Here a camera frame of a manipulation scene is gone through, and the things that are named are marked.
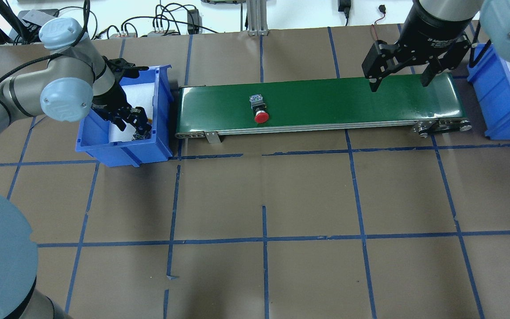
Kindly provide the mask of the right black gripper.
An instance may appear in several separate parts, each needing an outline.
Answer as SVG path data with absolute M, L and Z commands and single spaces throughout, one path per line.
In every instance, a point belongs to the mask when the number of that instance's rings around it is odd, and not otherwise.
M 370 90 L 376 92 L 389 75 L 407 67 L 425 66 L 420 81 L 427 87 L 438 74 L 455 70 L 469 49 L 470 41 L 465 32 L 449 42 L 404 34 L 393 44 L 375 41 L 362 62 L 362 70 L 364 78 L 370 81 Z

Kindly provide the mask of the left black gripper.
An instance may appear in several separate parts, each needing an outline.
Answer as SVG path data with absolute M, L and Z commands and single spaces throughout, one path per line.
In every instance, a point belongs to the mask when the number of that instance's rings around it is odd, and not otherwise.
M 93 110 L 103 119 L 115 125 L 121 132 L 126 122 L 146 124 L 147 113 L 143 107 L 133 108 L 126 99 L 126 93 L 120 84 L 114 84 L 107 92 L 93 97 Z

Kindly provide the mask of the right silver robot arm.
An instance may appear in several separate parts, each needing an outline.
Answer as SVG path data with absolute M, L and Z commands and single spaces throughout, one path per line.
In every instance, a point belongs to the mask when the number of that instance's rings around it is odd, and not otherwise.
M 415 0 L 398 40 L 375 40 L 362 70 L 376 92 L 390 74 L 424 65 L 426 87 L 459 66 L 467 53 L 469 67 L 475 67 L 490 46 L 510 62 L 510 0 Z

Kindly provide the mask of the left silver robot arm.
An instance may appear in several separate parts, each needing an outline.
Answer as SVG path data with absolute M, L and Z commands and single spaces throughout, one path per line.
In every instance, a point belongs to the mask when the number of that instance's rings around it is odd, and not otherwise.
M 71 17 L 54 18 L 39 32 L 49 56 L 46 69 L 17 75 L 24 65 L 0 77 L 0 134 L 21 119 L 47 115 L 77 122 L 94 111 L 124 130 L 147 139 L 151 123 L 142 107 L 131 106 L 120 79 L 139 76 L 133 63 L 117 66 L 94 47 L 85 27 Z M 0 319 L 68 319 L 69 315 L 37 285 L 38 248 L 24 214 L 0 195 Z

